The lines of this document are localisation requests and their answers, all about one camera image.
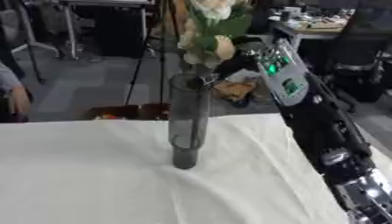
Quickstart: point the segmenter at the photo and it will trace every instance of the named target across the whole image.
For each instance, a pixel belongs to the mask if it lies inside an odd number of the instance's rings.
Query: tripod
[[[160,34],[160,47],[159,47],[159,63],[160,63],[160,88],[159,88],[159,104],[162,105],[164,101],[164,88],[165,88],[165,77],[166,77],[166,46],[165,46],[165,36],[166,36],[166,24],[165,24],[165,15],[166,12],[169,10],[169,13],[171,14],[171,21],[173,23],[173,28],[176,36],[177,42],[179,41],[179,27],[177,24],[177,19],[176,19],[176,8],[172,0],[160,0],[157,2],[155,6],[155,13],[154,13],[154,18],[153,18],[153,23],[152,25],[149,26],[149,29],[147,31],[147,36],[145,37],[143,41],[143,52],[140,57],[140,59],[137,62],[135,72],[133,74],[133,79],[129,83],[129,92],[125,101],[125,105],[128,105],[130,103],[130,97],[132,96],[135,84],[137,82],[137,78],[139,76],[140,68],[143,63],[144,55],[145,52],[147,51],[148,48],[148,43],[150,39],[153,39],[151,36],[151,31],[154,26],[154,24],[161,23],[161,34]]]

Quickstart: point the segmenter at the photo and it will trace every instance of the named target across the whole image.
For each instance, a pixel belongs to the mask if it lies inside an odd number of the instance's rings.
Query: clear vase
[[[210,91],[208,87],[190,85],[194,77],[176,74],[170,81],[169,140],[173,164],[179,169],[190,169],[197,164],[199,149],[206,138]]]

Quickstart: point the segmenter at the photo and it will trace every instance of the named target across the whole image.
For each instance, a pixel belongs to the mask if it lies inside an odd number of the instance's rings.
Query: sleeve
[[[10,91],[22,83],[18,77],[3,63],[0,63],[0,88],[4,91]]]

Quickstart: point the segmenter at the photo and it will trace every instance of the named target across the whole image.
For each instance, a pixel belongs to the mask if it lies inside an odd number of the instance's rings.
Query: office chair
[[[349,112],[355,111],[355,102],[341,91],[359,102],[376,102],[382,96],[380,56],[392,38],[391,15],[392,10],[358,8],[318,70]]]

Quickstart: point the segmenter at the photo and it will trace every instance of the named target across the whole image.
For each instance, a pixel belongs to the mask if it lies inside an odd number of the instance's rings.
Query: white tablecloth
[[[167,122],[1,125],[0,139],[4,224],[347,223],[279,115],[211,119],[190,171],[171,165]]]

